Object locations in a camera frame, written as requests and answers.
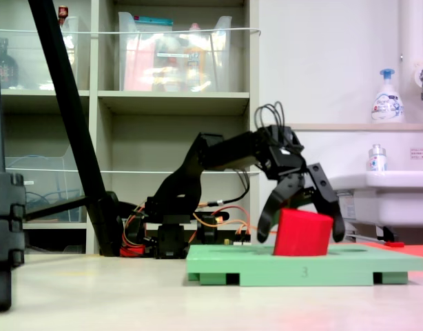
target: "green board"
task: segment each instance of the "green board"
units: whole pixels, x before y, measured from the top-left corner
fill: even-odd
[[[330,245],[324,257],[275,257],[265,245],[192,245],[189,281],[201,285],[321,286],[405,284],[423,257],[365,245]]]

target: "spray can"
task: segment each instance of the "spray can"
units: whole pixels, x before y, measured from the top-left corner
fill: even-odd
[[[369,169],[370,171],[388,170],[386,150],[379,143],[372,145],[369,150]]]

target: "red block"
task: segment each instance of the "red block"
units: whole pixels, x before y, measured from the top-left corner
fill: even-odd
[[[280,211],[274,255],[316,257],[328,253],[333,219],[295,209]]]
[[[386,243],[384,243],[385,246],[388,247],[394,247],[394,248],[403,248],[404,247],[404,243],[401,241],[387,241]]]

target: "label sticker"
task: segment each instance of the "label sticker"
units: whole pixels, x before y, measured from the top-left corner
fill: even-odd
[[[157,57],[184,57],[188,58],[188,54],[174,54],[174,53],[156,53]]]
[[[355,219],[354,197],[351,193],[338,193],[340,213],[344,219]]]
[[[411,160],[423,160],[423,148],[411,148]]]

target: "floor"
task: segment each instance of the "floor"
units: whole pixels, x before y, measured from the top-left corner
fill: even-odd
[[[409,285],[199,287],[185,261],[28,255],[0,331],[421,330],[423,272]]]

